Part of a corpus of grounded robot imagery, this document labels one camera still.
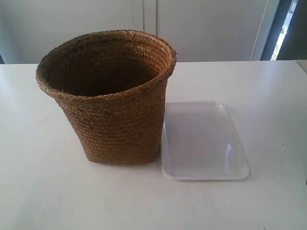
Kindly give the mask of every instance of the white table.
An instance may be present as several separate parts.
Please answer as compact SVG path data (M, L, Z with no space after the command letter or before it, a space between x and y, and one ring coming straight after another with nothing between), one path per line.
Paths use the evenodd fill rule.
M307 74L294 61L177 63L168 102L228 106L251 175L169 180L89 162L36 65L0 65L0 229L306 229Z

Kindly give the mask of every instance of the white plastic tray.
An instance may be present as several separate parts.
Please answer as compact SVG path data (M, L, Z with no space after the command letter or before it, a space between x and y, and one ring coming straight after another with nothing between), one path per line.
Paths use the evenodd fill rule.
M226 106L167 103L162 172L175 180L240 180L250 167Z

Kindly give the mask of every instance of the woven texture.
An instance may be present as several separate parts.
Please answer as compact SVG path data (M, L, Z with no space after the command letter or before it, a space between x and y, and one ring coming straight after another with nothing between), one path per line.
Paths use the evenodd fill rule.
M85 34L47 54L36 80L63 109L90 161L146 163L160 146L176 55L140 31Z

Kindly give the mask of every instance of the basket rim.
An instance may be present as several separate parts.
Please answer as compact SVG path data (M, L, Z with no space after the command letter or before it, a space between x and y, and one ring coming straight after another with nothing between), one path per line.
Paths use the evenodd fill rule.
M89 38L91 36L104 36L104 35L111 35L111 34L118 34L118 33L129 33L129 34L134 34L138 35L141 37L147 37L151 40L159 42L161 45L166 48L170 54L170 61L167 64L167 67L164 69L163 72L155 76L153 79L145 82L144 84L138 85L136 87L133 87L131 89L127 89L125 91L121 92L116 92L116 93L110 93L110 94L102 94L102 95L97 95L97 96L81 96L81 95L74 95L66 92L62 92L58 89L55 89L49 85L49 83L45 80L44 78L44 73L46 69L49 67L45 68L45 65L51 66L52 63L55 61L55 57L58 57L59 51L62 51L66 49L67 47L71 47L72 44L78 42L78 41L84 41L84 39ZM171 45L166 42L165 40L153 35L149 34L143 31L138 31L138 30L108 30L108 31L100 31L100 32L94 32L94 33L89 33L89 34L83 34L80 36L77 36L62 45L55 47L53 50L51 50L47 55L45 55L41 62L38 64L36 68L36 81L40 87L40 89L45 92L47 95L54 99L58 99L61 102L85 102L85 101L109 101L112 99L118 99L121 98L123 99L124 97L127 97L130 95L130 93L135 93L136 91L147 88L148 86L155 84L156 81L163 81L167 80L168 77L172 74L176 64L176 52L175 50L171 47Z

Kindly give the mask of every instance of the woven basket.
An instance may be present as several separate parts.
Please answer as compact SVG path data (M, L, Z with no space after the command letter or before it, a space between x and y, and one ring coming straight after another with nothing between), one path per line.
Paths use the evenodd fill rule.
M63 109L88 160L146 163L159 149L175 63L172 47L156 36L105 31L56 47L38 65L36 80Z

